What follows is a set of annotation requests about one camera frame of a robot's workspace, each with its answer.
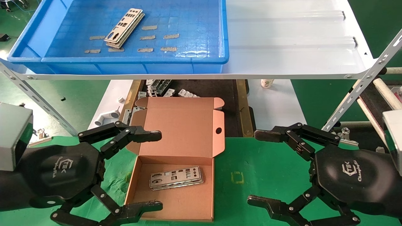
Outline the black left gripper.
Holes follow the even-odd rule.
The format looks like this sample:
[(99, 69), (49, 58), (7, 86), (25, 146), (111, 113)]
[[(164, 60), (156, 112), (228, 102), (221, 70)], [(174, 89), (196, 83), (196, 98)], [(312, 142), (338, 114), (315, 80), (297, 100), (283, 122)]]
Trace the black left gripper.
[[(100, 151), (91, 145), (108, 139)], [(129, 143), (161, 139), (160, 131), (146, 131), (142, 126), (128, 126), (116, 121), (80, 132), (80, 143), (74, 146), (51, 145), (27, 149), (17, 172), (27, 186), (29, 207), (62, 205), (50, 216), (62, 226), (120, 226), (138, 222), (145, 212), (162, 210), (163, 203), (160, 201), (118, 206), (99, 186), (105, 171), (104, 159), (109, 160)], [(109, 210), (105, 219), (98, 222), (70, 213), (93, 196)]]

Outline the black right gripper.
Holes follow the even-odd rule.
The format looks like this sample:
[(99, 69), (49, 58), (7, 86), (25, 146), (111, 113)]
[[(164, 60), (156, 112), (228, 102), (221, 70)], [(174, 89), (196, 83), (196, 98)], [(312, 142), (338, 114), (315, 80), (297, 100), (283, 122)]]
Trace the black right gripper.
[[(258, 141), (286, 143), (304, 160), (314, 159), (316, 180), (321, 187), (312, 186), (290, 204), (263, 196), (248, 196), (249, 205), (266, 209), (273, 220), (290, 226), (356, 226), (361, 220), (345, 204), (390, 206), (397, 202), (397, 170), (389, 153), (342, 149), (337, 147), (339, 136), (301, 123), (256, 130), (254, 137)], [(315, 154), (316, 150), (305, 140), (325, 148)], [(340, 216), (308, 221), (300, 211), (322, 193), (323, 200), (335, 205)]]

